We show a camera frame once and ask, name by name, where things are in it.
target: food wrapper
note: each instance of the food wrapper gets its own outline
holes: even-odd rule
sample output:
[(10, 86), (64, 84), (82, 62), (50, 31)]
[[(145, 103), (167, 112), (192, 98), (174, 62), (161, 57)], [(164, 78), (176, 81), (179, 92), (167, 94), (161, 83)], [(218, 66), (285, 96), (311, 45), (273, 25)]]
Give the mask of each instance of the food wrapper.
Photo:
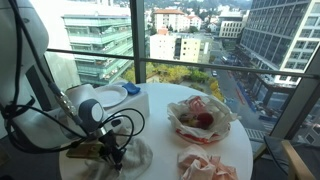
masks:
[[(225, 138), (230, 131), (230, 122), (237, 119), (237, 114), (214, 96), (191, 96), (178, 104), (170, 103), (167, 112), (178, 135), (196, 144), (208, 144)], [(185, 113), (209, 113), (214, 120), (207, 129), (190, 127), (179, 120)]]

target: white round table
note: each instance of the white round table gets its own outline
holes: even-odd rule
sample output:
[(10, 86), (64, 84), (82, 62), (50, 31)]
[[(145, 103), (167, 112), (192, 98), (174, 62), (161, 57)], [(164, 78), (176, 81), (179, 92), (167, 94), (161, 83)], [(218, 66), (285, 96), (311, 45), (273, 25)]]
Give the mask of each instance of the white round table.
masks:
[[(139, 136), (144, 136), (153, 151), (150, 167), (137, 179), (178, 180), (177, 155), (191, 145), (179, 137), (168, 120), (167, 105), (179, 102), (191, 95), (205, 95), (197, 90), (174, 84), (139, 84), (149, 95), (150, 116)], [(221, 141), (201, 145), (208, 154), (221, 156), (224, 165), (236, 168), (239, 180), (250, 180), (253, 168), (252, 148), (249, 138), (239, 120), (231, 122), (229, 135)], [(68, 159), (60, 153), (60, 173), (63, 180), (78, 180), (87, 170), (84, 160)]]

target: white plate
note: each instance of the white plate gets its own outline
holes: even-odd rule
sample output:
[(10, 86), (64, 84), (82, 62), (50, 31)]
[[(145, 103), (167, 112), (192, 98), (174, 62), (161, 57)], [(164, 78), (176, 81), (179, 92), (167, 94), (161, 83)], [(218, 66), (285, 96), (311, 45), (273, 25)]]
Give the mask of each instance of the white plate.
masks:
[(128, 91), (115, 85), (101, 86), (95, 89), (102, 107), (111, 107), (121, 103), (128, 96)]

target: street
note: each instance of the street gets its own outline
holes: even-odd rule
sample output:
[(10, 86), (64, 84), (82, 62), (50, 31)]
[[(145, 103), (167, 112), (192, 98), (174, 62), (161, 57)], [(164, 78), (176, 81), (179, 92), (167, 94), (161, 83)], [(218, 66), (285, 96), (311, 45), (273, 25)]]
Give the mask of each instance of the street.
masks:
[(214, 55), (216, 59), (220, 59), (222, 56), (227, 57), (228, 53), (223, 50), (221, 41), (213, 41), (211, 55)]
[[(215, 60), (216, 64), (221, 64), (220, 60)], [(245, 101), (245, 98), (241, 94), (234, 80), (232, 73), (228, 73), (226, 70), (216, 70), (217, 80), (219, 82), (220, 91), (225, 96), (226, 104), (229, 106), (232, 112), (237, 113), (242, 118), (240, 119), (242, 125), (248, 129), (255, 129), (260, 131), (266, 131), (263, 124), (260, 122), (259, 114), (254, 113)]]

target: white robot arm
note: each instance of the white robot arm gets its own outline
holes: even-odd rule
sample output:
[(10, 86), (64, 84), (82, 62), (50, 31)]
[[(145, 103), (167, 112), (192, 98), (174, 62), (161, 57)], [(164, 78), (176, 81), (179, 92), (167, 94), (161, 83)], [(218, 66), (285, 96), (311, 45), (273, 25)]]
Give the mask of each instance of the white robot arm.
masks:
[[(39, 57), (47, 49), (48, 34), (27, 0), (0, 1), (0, 32), (0, 109), (13, 145), (29, 153), (56, 152), (93, 136), (104, 144), (103, 155), (111, 155), (121, 169), (125, 148), (117, 148), (112, 131), (105, 131), (104, 110), (93, 87), (74, 87), (67, 91), (69, 99), (41, 67)], [(35, 64), (61, 108), (43, 112), (32, 96), (26, 72)]]

